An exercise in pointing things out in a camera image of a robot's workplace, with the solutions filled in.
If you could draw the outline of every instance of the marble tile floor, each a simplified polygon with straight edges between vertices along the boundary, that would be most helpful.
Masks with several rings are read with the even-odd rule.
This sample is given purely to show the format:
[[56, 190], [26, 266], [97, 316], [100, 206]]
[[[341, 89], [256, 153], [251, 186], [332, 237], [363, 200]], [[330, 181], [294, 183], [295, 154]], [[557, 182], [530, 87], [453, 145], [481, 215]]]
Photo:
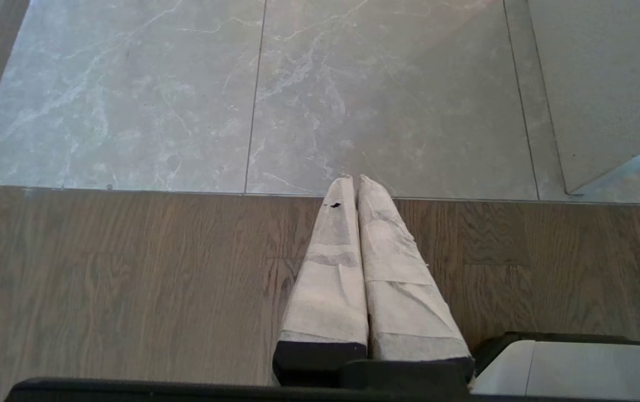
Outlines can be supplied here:
[[563, 191], [525, 0], [35, 0], [0, 185], [640, 203]]

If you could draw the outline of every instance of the tile grout line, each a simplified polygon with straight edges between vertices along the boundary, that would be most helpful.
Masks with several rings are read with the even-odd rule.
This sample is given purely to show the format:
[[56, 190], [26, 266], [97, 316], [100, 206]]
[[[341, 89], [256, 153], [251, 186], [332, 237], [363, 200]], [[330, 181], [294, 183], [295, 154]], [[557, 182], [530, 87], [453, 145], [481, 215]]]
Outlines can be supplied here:
[[506, 8], [506, 0], [503, 0], [503, 15], [506, 17], [506, 30], [508, 31], [508, 43], [511, 46], [511, 57], [513, 58], [513, 71], [516, 74], [516, 87], [518, 88], [518, 100], [521, 102], [521, 115], [523, 117], [523, 128], [526, 130], [526, 144], [528, 146], [528, 155], [531, 157], [531, 170], [533, 172], [533, 183], [536, 186], [536, 198], [541, 201], [541, 192], [538, 189], [538, 180], [536, 178], [536, 164], [533, 162], [533, 151], [531, 149], [531, 138], [528, 136], [528, 123], [526, 122], [526, 109], [523, 107], [523, 94], [521, 93], [521, 81], [518, 79], [518, 64], [516, 64], [516, 53], [513, 51], [513, 39], [511, 39], [511, 25], [508, 23], [508, 10]]
[[541, 72], [541, 82], [543, 93], [545, 94], [545, 107], [547, 108], [547, 119], [550, 122], [550, 132], [552, 133], [552, 143], [555, 145], [555, 155], [557, 155], [557, 163], [560, 165], [560, 178], [562, 178], [562, 191], [567, 195], [572, 195], [567, 192], [567, 185], [565, 185], [565, 174], [562, 172], [562, 161], [560, 161], [560, 148], [557, 146], [557, 137], [555, 137], [555, 125], [552, 124], [552, 112], [550, 111], [550, 100], [547, 99], [547, 87], [545, 86], [545, 77], [542, 73], [541, 52], [538, 50], [538, 41], [536, 38], [536, 28], [533, 27], [533, 20], [530, 9], [528, 10], [528, 16], [531, 18], [531, 34], [533, 36], [533, 45], [536, 48], [536, 58], [538, 59], [538, 70]]
[[251, 135], [248, 139], [248, 158], [246, 159], [246, 183], [243, 185], [243, 195], [248, 193], [248, 173], [251, 170], [251, 145], [253, 144], [253, 127], [256, 122], [256, 100], [258, 99], [258, 82], [261, 78], [261, 57], [263, 56], [263, 34], [266, 30], [266, 12], [268, 0], [263, 3], [263, 25], [261, 26], [261, 44], [258, 46], [258, 66], [256, 68], [256, 89], [253, 92], [253, 112], [251, 112]]

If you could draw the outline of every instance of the wooden floor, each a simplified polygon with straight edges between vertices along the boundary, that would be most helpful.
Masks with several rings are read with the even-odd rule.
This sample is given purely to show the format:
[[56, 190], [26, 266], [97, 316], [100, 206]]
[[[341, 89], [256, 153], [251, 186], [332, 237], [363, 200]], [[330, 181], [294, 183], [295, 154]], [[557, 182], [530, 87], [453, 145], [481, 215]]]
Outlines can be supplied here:
[[[0, 400], [32, 376], [266, 384], [319, 205], [0, 188]], [[640, 207], [398, 208], [470, 346], [640, 341]]]

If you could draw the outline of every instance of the gray marble tile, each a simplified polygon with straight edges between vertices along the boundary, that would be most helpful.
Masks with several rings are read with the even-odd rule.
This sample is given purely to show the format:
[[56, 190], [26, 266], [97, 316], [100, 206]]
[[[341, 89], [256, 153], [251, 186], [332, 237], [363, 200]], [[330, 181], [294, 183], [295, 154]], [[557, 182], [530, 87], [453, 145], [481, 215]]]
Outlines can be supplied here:
[[503, 2], [268, 0], [249, 193], [536, 199]]
[[35, 0], [0, 84], [0, 185], [241, 192], [262, 0]]
[[565, 187], [640, 168], [640, 2], [531, 0]]
[[565, 194], [559, 151], [552, 131], [541, 62], [526, 0], [506, 0], [506, 15], [516, 56], [516, 70], [540, 199], [580, 203], [640, 203], [640, 170], [605, 183], [583, 196]]

